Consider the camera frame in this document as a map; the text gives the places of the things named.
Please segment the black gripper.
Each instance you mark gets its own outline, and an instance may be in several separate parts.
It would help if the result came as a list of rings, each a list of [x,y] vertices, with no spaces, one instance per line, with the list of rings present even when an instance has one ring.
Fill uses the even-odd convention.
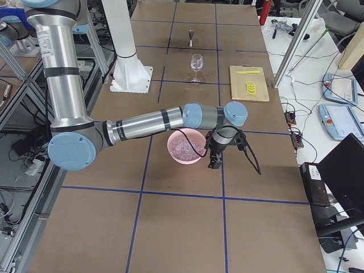
[[[215,140],[211,140],[209,142],[210,149],[210,161],[208,164],[208,168],[210,169],[219,169],[222,165],[222,153],[227,147],[227,144],[220,144]]]

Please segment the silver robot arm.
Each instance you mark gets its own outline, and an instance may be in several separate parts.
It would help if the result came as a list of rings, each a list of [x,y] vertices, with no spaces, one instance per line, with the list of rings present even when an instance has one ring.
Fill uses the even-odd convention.
[[[37,57],[40,51],[37,39],[15,15],[1,18],[1,42],[15,57]]]
[[[248,113],[232,101],[223,107],[190,102],[128,119],[94,121],[88,116],[78,68],[73,33],[88,28],[86,1],[24,1],[27,21],[37,33],[44,65],[44,77],[52,101],[54,120],[48,155],[67,171],[78,171],[94,162],[96,155],[117,142],[181,130],[206,130],[209,167],[222,164],[222,152],[236,146],[245,155],[252,149],[241,127]]]

